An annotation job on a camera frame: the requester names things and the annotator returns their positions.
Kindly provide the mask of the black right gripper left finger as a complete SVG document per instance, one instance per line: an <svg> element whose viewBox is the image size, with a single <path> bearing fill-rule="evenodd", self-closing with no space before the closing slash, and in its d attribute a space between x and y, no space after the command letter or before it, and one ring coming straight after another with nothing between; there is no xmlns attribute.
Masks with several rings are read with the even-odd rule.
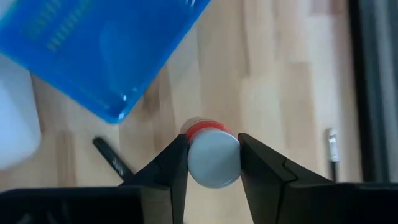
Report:
<svg viewBox="0 0 398 224"><path fill-rule="evenodd" d="M5 191L0 224L183 224L187 154L187 137L179 134L117 186Z"/></svg>

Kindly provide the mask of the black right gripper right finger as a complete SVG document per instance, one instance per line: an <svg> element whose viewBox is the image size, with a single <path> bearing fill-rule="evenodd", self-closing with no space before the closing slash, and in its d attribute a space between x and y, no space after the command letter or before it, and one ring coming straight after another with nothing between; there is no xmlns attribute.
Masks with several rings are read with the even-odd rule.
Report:
<svg viewBox="0 0 398 224"><path fill-rule="evenodd" d="M398 184L333 182L240 133L254 224L398 224Z"/></svg>

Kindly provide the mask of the black handled paint brush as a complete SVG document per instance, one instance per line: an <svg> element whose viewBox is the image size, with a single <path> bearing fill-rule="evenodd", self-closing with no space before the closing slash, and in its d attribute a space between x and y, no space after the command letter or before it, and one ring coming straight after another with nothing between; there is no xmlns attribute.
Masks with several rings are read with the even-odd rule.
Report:
<svg viewBox="0 0 398 224"><path fill-rule="evenodd" d="M134 176L134 173L130 168L128 168L127 164L124 163L124 161L103 138L96 136L93 138L92 143L124 182Z"/></svg>

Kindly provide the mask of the black brush silver ferrule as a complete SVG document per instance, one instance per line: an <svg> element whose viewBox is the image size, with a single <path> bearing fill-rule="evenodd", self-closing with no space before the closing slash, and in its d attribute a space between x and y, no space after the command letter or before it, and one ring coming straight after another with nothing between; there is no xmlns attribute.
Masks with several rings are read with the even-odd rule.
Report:
<svg viewBox="0 0 398 224"><path fill-rule="evenodd" d="M331 167L331 178L334 182L338 181L338 147L336 140L336 131L333 128L327 129L327 140L328 148L330 152L330 167Z"/></svg>

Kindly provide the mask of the red paint bottle white cap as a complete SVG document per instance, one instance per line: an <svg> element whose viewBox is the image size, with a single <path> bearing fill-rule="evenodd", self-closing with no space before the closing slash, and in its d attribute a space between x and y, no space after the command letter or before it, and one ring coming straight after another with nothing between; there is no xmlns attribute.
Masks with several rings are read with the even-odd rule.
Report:
<svg viewBox="0 0 398 224"><path fill-rule="evenodd" d="M239 179L240 143L225 124L194 117L183 124L181 133L188 139L188 170L198 184L221 189Z"/></svg>

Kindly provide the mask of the blue plastic basket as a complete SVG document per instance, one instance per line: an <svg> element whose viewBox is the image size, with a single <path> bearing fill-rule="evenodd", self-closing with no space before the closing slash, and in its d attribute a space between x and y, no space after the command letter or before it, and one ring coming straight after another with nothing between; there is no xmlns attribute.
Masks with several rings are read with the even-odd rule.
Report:
<svg viewBox="0 0 398 224"><path fill-rule="evenodd" d="M0 54L120 123L211 0L0 0Z"/></svg>

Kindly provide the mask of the white plastic bin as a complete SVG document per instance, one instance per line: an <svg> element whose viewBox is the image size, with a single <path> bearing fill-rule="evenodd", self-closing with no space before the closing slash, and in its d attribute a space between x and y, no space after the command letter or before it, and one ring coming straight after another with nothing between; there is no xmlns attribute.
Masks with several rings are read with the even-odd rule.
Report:
<svg viewBox="0 0 398 224"><path fill-rule="evenodd" d="M40 142L30 72L0 54L0 170L29 158Z"/></svg>

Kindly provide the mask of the black aluminium table frame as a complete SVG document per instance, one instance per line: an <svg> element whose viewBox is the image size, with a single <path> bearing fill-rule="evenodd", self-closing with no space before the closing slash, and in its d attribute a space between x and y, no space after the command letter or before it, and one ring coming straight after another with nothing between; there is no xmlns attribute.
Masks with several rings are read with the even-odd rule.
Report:
<svg viewBox="0 0 398 224"><path fill-rule="evenodd" d="M388 183L375 0L348 0L348 15L363 180Z"/></svg>

